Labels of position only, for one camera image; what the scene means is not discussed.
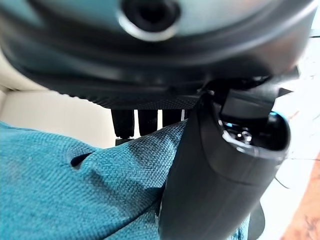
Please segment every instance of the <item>woven fabric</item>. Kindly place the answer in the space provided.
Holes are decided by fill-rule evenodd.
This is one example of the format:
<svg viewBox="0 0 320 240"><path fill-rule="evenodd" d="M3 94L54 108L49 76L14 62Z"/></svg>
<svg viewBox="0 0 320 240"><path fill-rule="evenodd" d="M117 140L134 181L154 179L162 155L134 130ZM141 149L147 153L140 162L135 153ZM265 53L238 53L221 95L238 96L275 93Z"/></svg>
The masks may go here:
<svg viewBox="0 0 320 240"><path fill-rule="evenodd" d="M0 123L0 238L158 240L156 211L184 127L99 149ZM229 239L247 233L248 220Z"/></svg>

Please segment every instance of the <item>black plastic housing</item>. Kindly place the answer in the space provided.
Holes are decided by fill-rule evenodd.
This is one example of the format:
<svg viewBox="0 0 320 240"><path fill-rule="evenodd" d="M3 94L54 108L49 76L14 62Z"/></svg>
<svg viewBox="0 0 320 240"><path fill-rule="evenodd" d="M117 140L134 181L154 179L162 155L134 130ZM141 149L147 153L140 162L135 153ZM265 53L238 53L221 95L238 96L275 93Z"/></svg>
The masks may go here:
<svg viewBox="0 0 320 240"><path fill-rule="evenodd" d="M209 81L290 70L317 8L316 0L278 0L226 28L150 43L65 18L45 1L25 0L28 9L7 1L0 1L0 44L15 68L60 93L129 110L191 109Z"/></svg>
<svg viewBox="0 0 320 240"><path fill-rule="evenodd" d="M270 117L277 124L267 131L277 144L248 145L228 134L210 97L200 100L168 174L159 216L162 240L224 240L234 233L275 177L290 145L287 121L275 113Z"/></svg>

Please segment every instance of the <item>wooden floor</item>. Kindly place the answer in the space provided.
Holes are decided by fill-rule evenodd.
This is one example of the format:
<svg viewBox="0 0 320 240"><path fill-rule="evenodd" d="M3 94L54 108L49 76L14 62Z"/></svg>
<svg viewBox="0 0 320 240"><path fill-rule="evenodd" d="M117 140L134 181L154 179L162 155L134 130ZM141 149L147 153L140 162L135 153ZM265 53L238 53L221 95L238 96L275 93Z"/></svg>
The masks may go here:
<svg viewBox="0 0 320 240"><path fill-rule="evenodd" d="M281 240L320 240L320 155L309 184Z"/></svg>

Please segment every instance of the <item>metal bolt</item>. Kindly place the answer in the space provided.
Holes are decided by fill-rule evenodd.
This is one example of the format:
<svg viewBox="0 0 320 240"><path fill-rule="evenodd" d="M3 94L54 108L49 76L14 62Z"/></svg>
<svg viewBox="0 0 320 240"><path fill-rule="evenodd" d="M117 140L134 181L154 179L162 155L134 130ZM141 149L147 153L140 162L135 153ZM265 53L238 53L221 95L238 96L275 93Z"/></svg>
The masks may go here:
<svg viewBox="0 0 320 240"><path fill-rule="evenodd" d="M243 131L241 133L241 137L244 140L245 144L250 144L250 142L252 141L252 135L247 131Z"/></svg>

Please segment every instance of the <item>floor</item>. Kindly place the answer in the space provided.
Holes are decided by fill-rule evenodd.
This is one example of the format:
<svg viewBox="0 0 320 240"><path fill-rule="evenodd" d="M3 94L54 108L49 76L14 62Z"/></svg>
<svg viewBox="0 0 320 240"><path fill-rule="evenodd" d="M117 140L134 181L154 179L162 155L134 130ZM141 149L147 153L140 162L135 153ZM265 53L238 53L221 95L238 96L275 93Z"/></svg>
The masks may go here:
<svg viewBox="0 0 320 240"><path fill-rule="evenodd" d="M259 240L320 240L319 46L319 38L309 41L299 61L300 79L286 86L294 92L274 106L289 120L291 147L277 174L286 188L274 180L261 198L266 226Z"/></svg>

